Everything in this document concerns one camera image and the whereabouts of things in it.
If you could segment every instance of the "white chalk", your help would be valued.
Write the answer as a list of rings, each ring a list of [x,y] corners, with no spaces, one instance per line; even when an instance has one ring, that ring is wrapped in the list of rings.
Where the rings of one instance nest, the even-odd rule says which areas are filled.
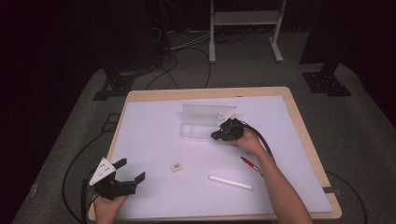
[[[224,184],[234,185],[234,186],[237,186],[237,187],[243,188],[243,189],[253,189],[253,187],[251,187],[250,185],[238,183],[238,182],[235,182],[235,181],[232,181],[232,180],[220,178],[220,177],[213,176],[213,175],[210,175],[209,179],[216,180],[216,181],[219,181],[219,182],[224,183]]]

